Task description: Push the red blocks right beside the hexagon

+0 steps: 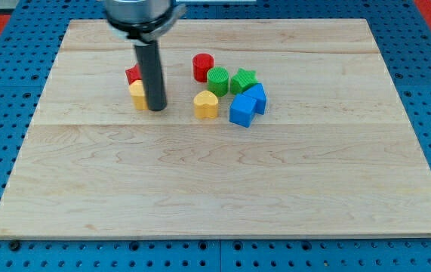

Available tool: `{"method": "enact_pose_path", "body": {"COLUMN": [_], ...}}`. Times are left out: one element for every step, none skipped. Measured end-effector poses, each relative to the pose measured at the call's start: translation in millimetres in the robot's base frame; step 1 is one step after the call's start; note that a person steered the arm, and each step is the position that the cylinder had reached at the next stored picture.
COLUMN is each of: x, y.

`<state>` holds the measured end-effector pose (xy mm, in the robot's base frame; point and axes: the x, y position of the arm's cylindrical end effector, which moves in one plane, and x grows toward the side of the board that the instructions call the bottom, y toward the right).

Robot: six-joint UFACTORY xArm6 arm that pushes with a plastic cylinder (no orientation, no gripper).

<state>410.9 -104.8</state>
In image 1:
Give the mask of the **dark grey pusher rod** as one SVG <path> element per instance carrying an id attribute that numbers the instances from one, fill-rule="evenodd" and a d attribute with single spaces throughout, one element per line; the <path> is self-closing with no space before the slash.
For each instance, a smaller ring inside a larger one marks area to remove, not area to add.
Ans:
<path id="1" fill-rule="evenodd" d="M 134 51 L 143 80 L 148 109 L 162 111 L 167 106 L 165 82 L 157 41 L 147 45 L 134 45 Z"/>

